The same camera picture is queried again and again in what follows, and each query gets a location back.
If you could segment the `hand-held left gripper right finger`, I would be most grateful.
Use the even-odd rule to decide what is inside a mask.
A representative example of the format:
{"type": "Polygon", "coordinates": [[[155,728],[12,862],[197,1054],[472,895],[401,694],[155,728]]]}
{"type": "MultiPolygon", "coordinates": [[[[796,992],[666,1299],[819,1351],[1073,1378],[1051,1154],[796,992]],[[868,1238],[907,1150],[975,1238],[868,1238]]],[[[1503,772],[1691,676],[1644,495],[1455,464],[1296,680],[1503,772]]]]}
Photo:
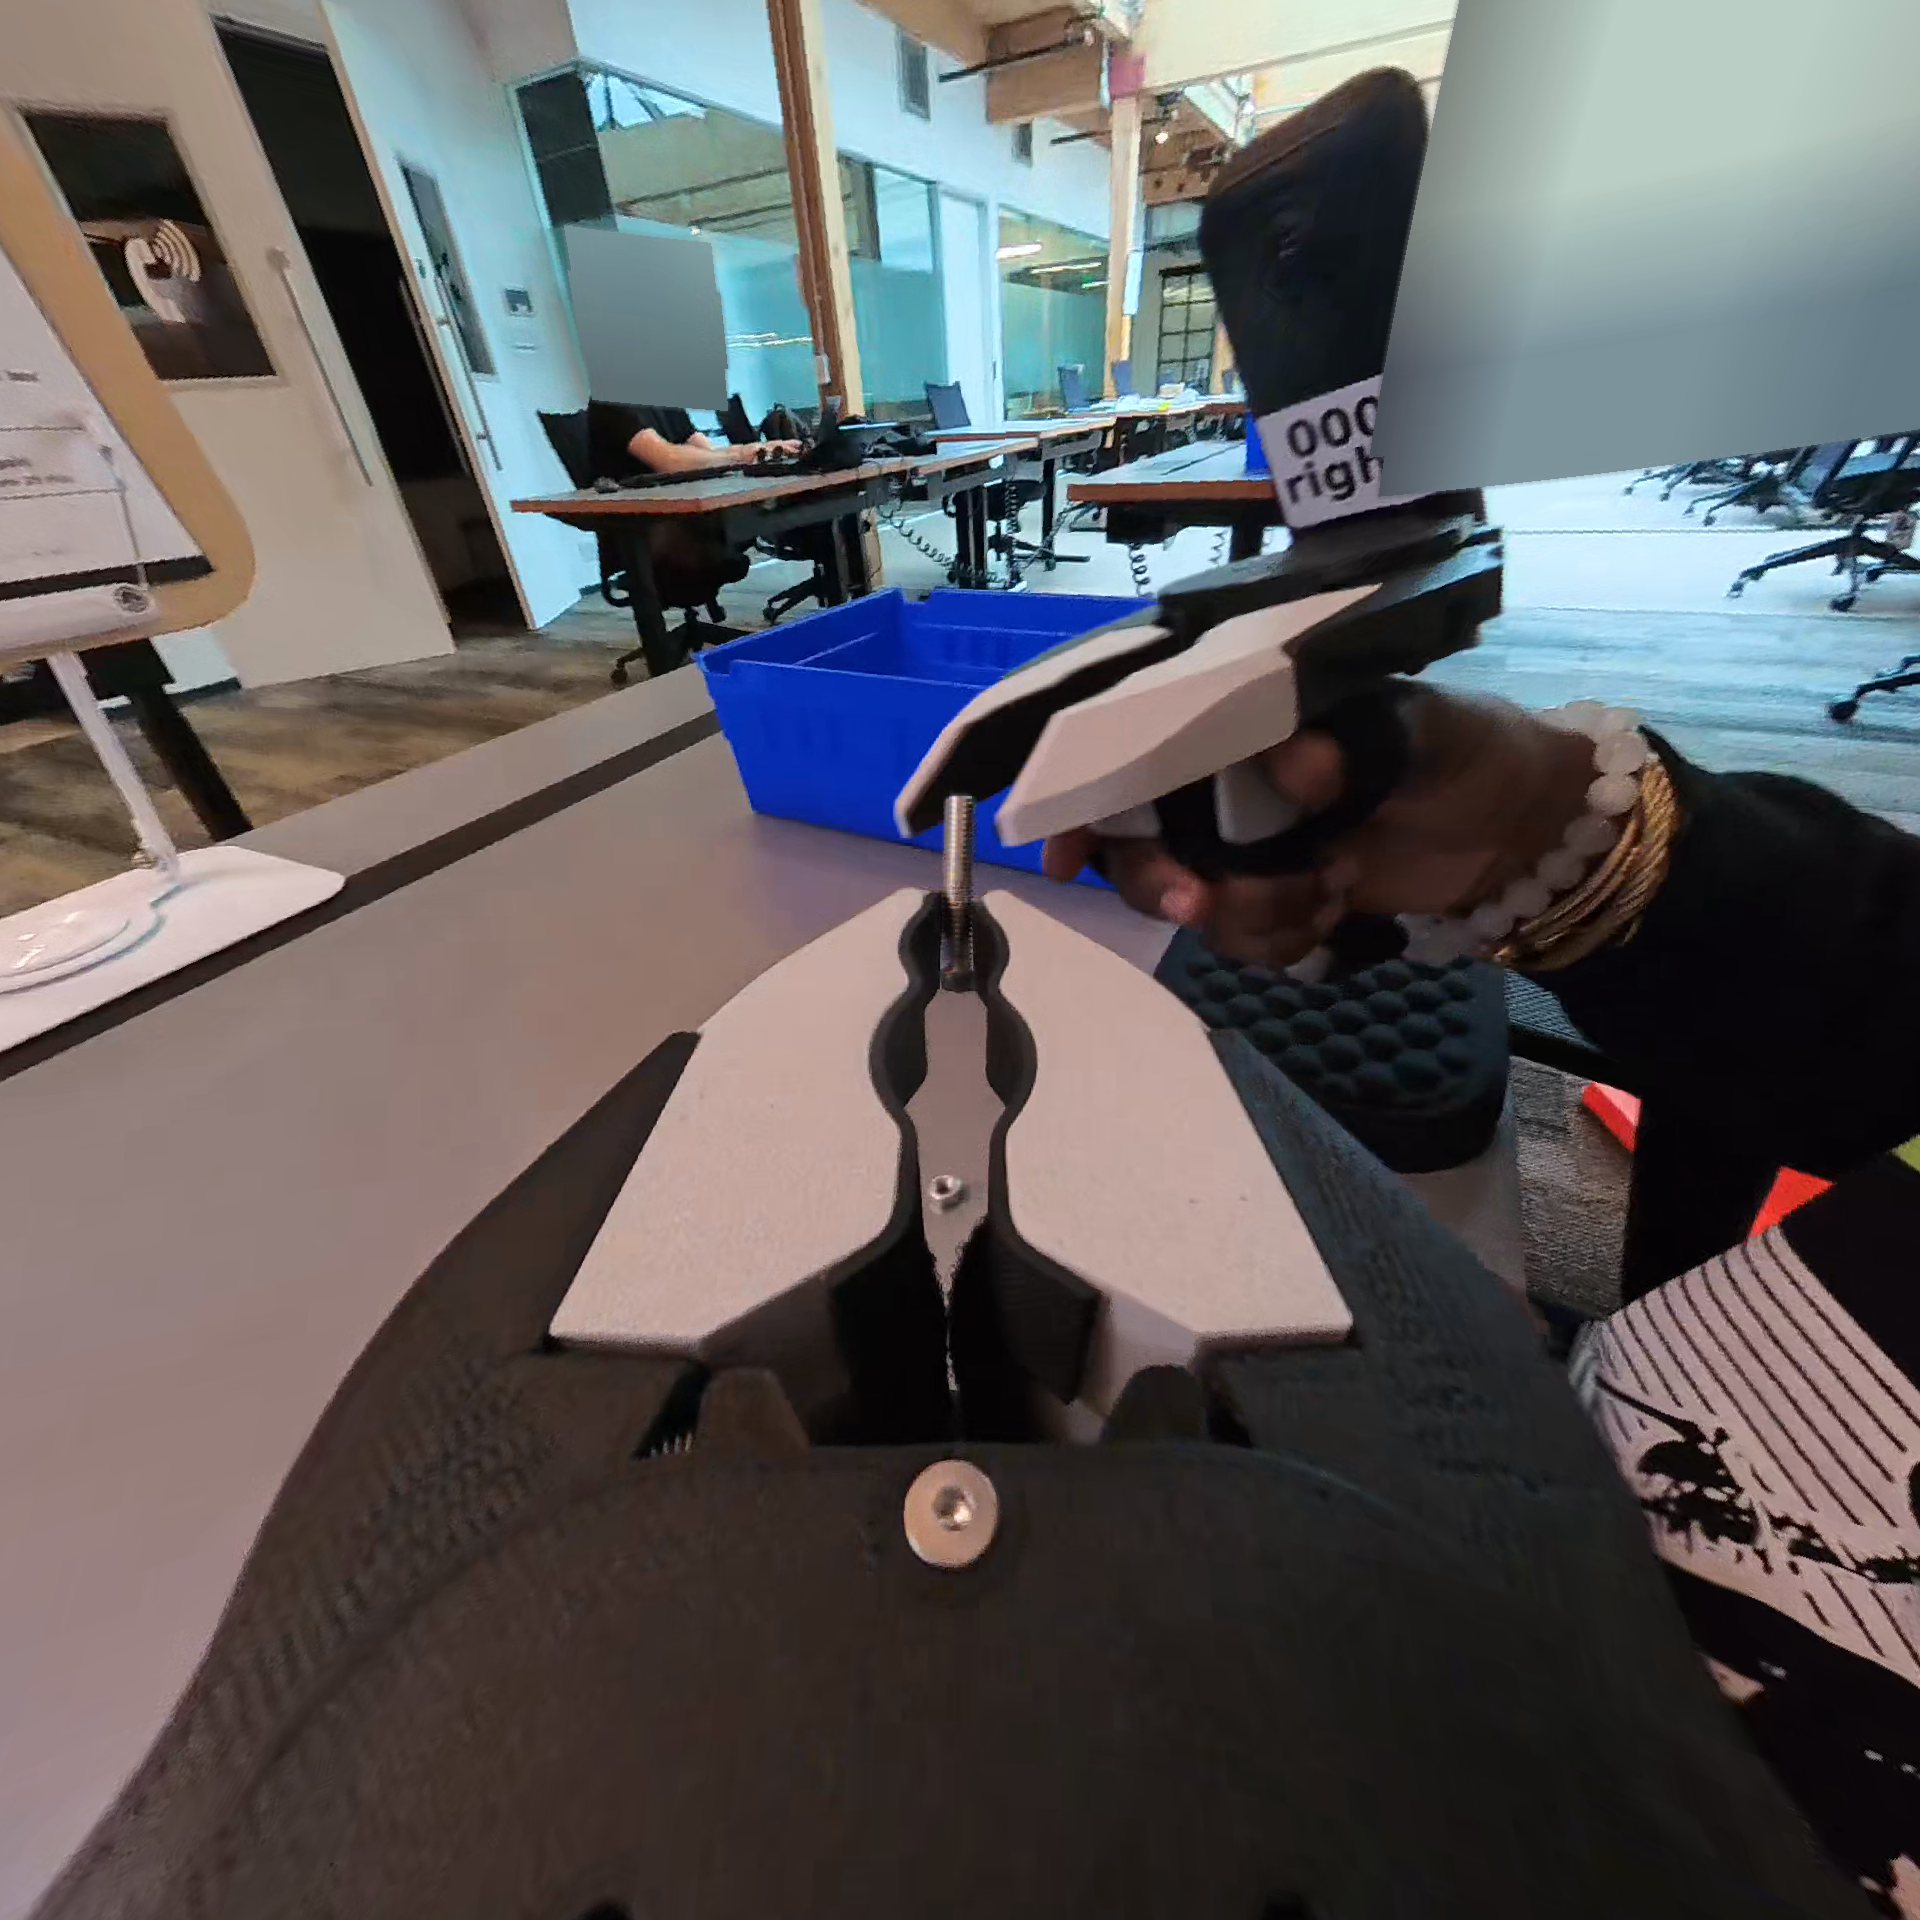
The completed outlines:
{"type": "Polygon", "coordinates": [[[1210,1031],[1009,891],[975,908],[987,1130],[967,1406],[1115,1410],[1143,1369],[1340,1350],[1354,1310],[1210,1031]]]}

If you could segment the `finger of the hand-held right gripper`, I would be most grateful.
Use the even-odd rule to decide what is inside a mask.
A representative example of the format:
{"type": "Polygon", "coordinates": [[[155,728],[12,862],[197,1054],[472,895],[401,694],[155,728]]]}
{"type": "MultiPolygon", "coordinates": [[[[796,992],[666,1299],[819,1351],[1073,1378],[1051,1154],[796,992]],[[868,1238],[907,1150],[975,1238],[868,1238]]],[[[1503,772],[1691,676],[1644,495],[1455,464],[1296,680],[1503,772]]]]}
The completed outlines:
{"type": "Polygon", "coordinates": [[[899,834],[938,825],[953,796],[1007,799],[1053,713],[1183,654],[1204,634],[1180,636],[1173,612],[1159,607],[1091,632],[987,687],[935,736],[897,793],[899,834]]]}
{"type": "Polygon", "coordinates": [[[1163,799],[1202,787],[1229,849],[1292,830],[1304,807],[1264,775],[1264,758],[1304,722],[1296,649],[1376,602],[1379,587],[1319,592],[1232,615],[1183,654],[1053,713],[999,804],[1011,849],[1087,827],[1159,832],[1163,799]]]}

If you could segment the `blue plastic bin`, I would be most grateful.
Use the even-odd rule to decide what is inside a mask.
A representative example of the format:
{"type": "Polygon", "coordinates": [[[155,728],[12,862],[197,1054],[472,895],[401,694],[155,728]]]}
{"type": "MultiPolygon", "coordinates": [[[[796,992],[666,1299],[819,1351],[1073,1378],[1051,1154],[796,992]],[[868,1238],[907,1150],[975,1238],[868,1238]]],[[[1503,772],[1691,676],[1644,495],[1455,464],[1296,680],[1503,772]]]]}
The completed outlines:
{"type": "Polygon", "coordinates": [[[884,591],[711,647],[698,665],[754,814],[900,847],[897,793],[984,688],[1148,609],[1121,595],[884,591]]]}

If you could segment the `instruction sign board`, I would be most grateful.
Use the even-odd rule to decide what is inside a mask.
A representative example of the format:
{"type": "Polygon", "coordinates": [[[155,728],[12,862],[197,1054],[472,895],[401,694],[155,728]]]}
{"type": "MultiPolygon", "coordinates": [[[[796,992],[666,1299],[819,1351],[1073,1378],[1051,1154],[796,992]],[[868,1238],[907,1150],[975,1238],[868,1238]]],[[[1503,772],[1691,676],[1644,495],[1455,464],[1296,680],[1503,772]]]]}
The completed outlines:
{"type": "Polygon", "coordinates": [[[217,625],[250,528],[10,113],[2,252],[5,664],[217,625]]]}

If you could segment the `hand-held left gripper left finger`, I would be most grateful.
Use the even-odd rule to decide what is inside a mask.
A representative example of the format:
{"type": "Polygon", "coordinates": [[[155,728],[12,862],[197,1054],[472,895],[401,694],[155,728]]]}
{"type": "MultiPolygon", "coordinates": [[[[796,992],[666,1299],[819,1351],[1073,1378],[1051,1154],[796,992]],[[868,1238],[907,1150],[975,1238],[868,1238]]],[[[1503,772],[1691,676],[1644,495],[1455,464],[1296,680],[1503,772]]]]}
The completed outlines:
{"type": "Polygon", "coordinates": [[[796,1410],[850,1410],[834,1321],[864,1262],[921,1230],[900,1096],[876,1067],[930,898],[900,890],[724,1001],[588,1247],[549,1335],[570,1351],[772,1375],[796,1410]]]}

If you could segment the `wooden pillar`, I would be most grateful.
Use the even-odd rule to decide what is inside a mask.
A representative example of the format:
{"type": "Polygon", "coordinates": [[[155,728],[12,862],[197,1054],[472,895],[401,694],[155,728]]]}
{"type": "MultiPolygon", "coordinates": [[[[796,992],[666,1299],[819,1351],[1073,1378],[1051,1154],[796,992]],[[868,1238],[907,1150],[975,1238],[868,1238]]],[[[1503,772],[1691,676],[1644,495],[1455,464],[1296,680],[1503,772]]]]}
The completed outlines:
{"type": "Polygon", "coordinates": [[[847,195],[833,128],[825,17],[819,3],[765,3],[781,108],[785,164],[799,228],[801,297],[824,400],[867,414],[847,195]]]}

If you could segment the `black round cushion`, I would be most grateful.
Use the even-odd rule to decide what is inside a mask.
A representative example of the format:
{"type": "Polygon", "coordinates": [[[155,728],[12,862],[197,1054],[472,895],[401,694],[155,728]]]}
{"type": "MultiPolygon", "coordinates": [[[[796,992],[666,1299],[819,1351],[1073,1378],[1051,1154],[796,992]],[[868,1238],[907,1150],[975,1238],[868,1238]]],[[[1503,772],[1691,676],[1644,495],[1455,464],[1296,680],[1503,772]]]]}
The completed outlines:
{"type": "Polygon", "coordinates": [[[1402,1176],[1463,1168],[1497,1138],[1509,1015],[1496,967],[1387,958],[1343,976],[1282,975],[1180,931],[1154,976],[1402,1176]]]}

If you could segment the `small red object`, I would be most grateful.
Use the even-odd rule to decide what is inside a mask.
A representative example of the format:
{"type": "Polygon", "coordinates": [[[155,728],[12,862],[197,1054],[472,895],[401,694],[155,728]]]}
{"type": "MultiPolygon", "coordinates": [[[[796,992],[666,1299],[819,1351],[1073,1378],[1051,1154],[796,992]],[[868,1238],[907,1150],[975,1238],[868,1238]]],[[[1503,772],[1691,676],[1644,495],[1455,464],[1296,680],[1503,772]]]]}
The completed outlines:
{"type": "Polygon", "coordinates": [[[1587,1082],[1579,1105],[1635,1159],[1635,1193],[1651,1222],[1676,1225],[1683,1202],[1703,1200],[1711,1225],[1731,1225],[1745,1204],[1745,1234],[1762,1238],[1787,1214],[1810,1204],[1833,1183],[1777,1167],[1721,1135],[1681,1103],[1639,1098],[1603,1082],[1587,1082]]]}

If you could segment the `long thin silver bolt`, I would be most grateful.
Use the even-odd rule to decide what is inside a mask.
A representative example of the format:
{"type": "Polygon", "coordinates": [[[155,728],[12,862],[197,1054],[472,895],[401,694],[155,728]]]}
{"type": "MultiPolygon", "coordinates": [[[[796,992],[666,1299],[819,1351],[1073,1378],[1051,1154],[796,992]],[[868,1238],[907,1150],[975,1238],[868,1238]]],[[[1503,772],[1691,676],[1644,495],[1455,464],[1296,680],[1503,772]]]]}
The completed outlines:
{"type": "Polygon", "coordinates": [[[924,1020],[929,1078],[917,1107],[929,1204],[953,1233],[984,1200],[997,1115],[975,969],[975,814],[972,799],[945,803],[943,967],[924,1020]]]}

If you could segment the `wooden office desk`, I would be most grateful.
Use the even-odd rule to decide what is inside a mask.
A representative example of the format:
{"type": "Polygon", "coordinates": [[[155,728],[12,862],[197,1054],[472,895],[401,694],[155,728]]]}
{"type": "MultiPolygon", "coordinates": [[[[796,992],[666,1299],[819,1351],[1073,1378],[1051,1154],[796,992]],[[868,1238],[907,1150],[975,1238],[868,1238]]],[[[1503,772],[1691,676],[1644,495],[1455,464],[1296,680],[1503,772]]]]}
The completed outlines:
{"type": "Polygon", "coordinates": [[[513,512],[591,532],[619,560],[623,604],[639,634],[632,654],[612,665],[612,684],[626,687],[636,665],[645,665],[652,680],[684,667],[692,643],[714,634],[711,623],[695,620],[676,628],[667,625],[650,528],[687,523],[747,548],[805,526],[825,526],[833,535],[828,604],[842,607],[867,595],[877,579],[877,564],[867,558],[861,543],[861,522],[868,515],[890,498],[913,491],[961,497],[991,490],[1009,479],[1018,456],[1037,448],[1041,442],[1033,435],[1012,435],[842,471],[786,476],[723,471],[672,479],[659,487],[616,487],[612,491],[588,487],[551,497],[520,497],[513,512]]]}
{"type": "Polygon", "coordinates": [[[1103,516],[1112,545],[1167,545],[1187,530],[1228,537],[1228,563],[1257,555],[1266,532],[1282,528],[1273,476],[1251,459],[1249,442],[1193,442],[1068,484],[1074,507],[1103,516]]]}

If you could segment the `person's right forearm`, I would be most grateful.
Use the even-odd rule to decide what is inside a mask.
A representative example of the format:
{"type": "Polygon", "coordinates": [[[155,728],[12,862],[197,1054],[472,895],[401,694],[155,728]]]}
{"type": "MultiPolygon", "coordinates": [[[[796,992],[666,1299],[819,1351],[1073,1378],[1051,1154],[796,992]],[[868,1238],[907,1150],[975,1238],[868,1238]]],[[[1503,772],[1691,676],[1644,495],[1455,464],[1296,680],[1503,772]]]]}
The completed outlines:
{"type": "MultiPolygon", "coordinates": [[[[1917,841],[1786,775],[1664,770],[1620,878],[1527,966],[1651,1107],[1664,1098],[1777,1167],[1840,1183],[1916,1137],[1917,841]]],[[[1703,1200],[1627,1204],[1635,1304],[1745,1238],[1703,1200]]]]}

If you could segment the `white sign stand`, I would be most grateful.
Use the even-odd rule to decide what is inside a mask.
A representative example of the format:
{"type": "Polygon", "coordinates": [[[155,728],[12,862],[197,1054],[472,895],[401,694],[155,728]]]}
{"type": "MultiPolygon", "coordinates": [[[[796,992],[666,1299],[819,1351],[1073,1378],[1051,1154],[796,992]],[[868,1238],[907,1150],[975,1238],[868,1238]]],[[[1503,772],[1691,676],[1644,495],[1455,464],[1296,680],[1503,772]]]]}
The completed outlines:
{"type": "Polygon", "coordinates": [[[345,876],[247,849],[180,851],[88,687],[75,652],[51,667],[148,859],[2,922],[2,1052],[161,986],[330,906],[345,876]]]}

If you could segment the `black printed shirt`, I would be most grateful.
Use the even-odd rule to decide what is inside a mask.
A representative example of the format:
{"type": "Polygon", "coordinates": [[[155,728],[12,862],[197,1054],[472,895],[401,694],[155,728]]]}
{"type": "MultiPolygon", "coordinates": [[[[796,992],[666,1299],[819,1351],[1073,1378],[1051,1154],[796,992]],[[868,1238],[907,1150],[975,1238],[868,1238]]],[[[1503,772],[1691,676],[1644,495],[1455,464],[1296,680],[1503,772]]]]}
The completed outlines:
{"type": "Polygon", "coordinates": [[[1576,1338],[1696,1651],[1819,1846],[1917,1913],[1917,1140],[1576,1338]]]}

